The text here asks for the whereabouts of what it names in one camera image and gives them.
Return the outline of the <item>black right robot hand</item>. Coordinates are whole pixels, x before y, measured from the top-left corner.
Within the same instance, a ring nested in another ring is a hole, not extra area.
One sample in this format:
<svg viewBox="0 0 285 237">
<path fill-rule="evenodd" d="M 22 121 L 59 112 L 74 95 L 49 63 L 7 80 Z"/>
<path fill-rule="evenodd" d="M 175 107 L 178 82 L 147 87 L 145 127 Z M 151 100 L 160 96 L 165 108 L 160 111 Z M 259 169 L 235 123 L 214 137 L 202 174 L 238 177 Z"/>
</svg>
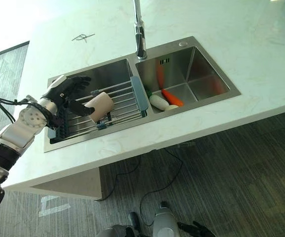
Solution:
<svg viewBox="0 0 285 237">
<path fill-rule="evenodd" d="M 178 222 L 178 228 L 192 237 L 216 237 L 207 227 L 193 221 L 192 225 Z"/>
</svg>

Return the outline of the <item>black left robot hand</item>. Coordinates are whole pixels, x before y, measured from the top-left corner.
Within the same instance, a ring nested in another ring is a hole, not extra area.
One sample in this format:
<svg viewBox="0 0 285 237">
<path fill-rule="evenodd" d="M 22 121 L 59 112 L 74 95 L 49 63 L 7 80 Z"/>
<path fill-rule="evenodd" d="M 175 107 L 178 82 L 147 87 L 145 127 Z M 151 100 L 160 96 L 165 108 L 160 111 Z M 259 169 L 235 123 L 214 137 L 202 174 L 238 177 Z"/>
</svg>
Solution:
<svg viewBox="0 0 285 237">
<path fill-rule="evenodd" d="M 90 81 L 91 78 L 88 76 L 67 78 L 65 75 L 61 75 L 48 87 L 42 98 L 54 102 L 58 109 L 61 107 L 69 109 L 75 115 L 91 115 L 95 111 L 94 107 L 86 107 L 81 102 L 76 101 L 76 96 L 86 89 Z"/>
</svg>

